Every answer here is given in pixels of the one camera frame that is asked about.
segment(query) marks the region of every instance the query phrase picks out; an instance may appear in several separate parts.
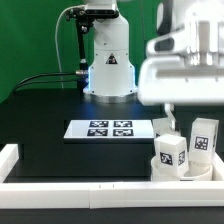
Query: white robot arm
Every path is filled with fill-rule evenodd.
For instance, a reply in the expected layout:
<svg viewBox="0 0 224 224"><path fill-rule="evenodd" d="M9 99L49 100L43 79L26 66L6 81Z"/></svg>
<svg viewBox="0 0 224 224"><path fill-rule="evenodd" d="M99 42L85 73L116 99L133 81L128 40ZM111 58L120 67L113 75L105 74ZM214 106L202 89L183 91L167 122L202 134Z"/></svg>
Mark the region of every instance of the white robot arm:
<svg viewBox="0 0 224 224"><path fill-rule="evenodd" d="M224 103L224 1L166 0L157 21L161 36L148 42L139 100L144 105Z"/></svg>
<svg viewBox="0 0 224 224"><path fill-rule="evenodd" d="M136 98L135 69L129 61L127 20L119 13L116 0L84 2L85 7L78 14L68 14L69 18L79 19L78 29L82 34L90 27L94 29L94 61L88 68L89 81L83 90L84 97L105 103Z"/></svg>

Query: white container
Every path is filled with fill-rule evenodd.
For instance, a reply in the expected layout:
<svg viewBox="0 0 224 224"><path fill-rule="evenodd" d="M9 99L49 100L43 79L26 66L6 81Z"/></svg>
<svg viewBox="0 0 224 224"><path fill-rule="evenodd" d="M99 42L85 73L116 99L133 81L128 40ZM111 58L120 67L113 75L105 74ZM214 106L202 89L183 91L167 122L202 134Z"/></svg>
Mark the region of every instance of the white container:
<svg viewBox="0 0 224 224"><path fill-rule="evenodd" d="M182 177L172 177L169 175L166 175L164 173L161 173L158 170L158 160L156 157L153 157L151 160L151 181L153 182L162 182L162 181L211 181L212 180L212 174L213 174L213 165L209 166L206 172L198 174L198 175L192 175L192 173L195 171L195 167L190 167L190 171L187 172Z"/></svg>

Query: cable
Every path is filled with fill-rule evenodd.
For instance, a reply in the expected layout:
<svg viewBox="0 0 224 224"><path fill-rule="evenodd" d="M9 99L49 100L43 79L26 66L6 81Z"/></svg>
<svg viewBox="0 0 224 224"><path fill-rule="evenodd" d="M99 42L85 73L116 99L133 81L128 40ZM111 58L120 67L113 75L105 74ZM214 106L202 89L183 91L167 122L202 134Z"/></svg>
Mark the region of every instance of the cable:
<svg viewBox="0 0 224 224"><path fill-rule="evenodd" d="M22 80L21 82L19 82L11 91L10 95L14 94L15 91L20 88L20 86L23 86L25 85L26 83L31 83L29 81L33 80L33 79L37 79L37 78L41 78L41 77L54 77L54 76L59 76L59 77L62 77L62 76L72 76L72 75L75 75L74 72L72 73L48 73L48 74L39 74L39 75L35 75L35 76L31 76L29 78L26 78L24 80Z"/></svg>
<svg viewBox="0 0 224 224"><path fill-rule="evenodd" d="M13 89L13 91L10 93L10 95L14 94L18 89L20 89L23 86L32 85L32 84L49 84L49 83L61 83L61 82L75 82L76 79L69 79L69 80L52 80L52 81L35 81L35 82L27 82L20 85L17 85L16 88Z"/></svg>
<svg viewBox="0 0 224 224"><path fill-rule="evenodd" d="M58 17L56 28L55 28L55 46L56 46L56 53L57 53L57 60L58 60L58 67L59 71L62 73L62 65L61 65L61 58L60 58L60 52L59 52L59 47L58 47L58 30L59 30L59 25L62 19L62 16L65 14L66 11L72 10L74 8L82 8L85 7L85 5L78 5L78 6L72 6L68 7L65 10L62 11L60 16Z"/></svg>

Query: black cable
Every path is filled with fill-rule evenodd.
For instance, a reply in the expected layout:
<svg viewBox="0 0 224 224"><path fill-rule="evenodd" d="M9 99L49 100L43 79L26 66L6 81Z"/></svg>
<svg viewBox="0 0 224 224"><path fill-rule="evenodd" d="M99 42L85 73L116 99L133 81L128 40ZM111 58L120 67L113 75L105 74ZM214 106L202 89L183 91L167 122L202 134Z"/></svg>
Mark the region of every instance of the black cable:
<svg viewBox="0 0 224 224"><path fill-rule="evenodd" d="M58 77L61 77L61 76L72 76L74 75L75 76L75 73L74 72L71 72L71 73L47 73L47 74L39 74L39 75L35 75L35 76L31 76L29 78L26 78L24 80L22 80L21 82L19 82L10 92L10 95L14 94L16 92L17 89L21 88L22 86L25 86L25 85L30 85L30 84L37 84L37 83L55 83L55 82L67 82L66 80L63 81L63 80L60 80L60 81L38 81L38 82L29 82L31 80L34 80L34 79L37 79L37 78L42 78L42 77L54 77L54 76L58 76Z"/></svg>
<svg viewBox="0 0 224 224"><path fill-rule="evenodd" d="M26 82L20 85L17 85L16 88L14 88L13 91L11 91L10 95L14 94L18 89L20 89L23 86L32 85L32 84L49 84L49 83L61 83L61 82L75 82L76 79L69 79L69 80L53 80L53 81L34 81L34 82Z"/></svg>

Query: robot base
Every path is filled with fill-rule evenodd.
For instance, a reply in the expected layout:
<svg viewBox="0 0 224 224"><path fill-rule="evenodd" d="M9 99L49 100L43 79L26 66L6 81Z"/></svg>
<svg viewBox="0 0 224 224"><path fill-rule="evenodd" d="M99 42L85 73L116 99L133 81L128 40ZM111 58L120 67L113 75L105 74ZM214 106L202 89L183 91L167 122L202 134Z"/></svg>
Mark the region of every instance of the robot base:
<svg viewBox="0 0 224 224"><path fill-rule="evenodd" d="M84 98L91 101L96 101L100 103L124 103L137 99L137 89L131 94L123 96L100 96L93 93L84 91Z"/></svg>

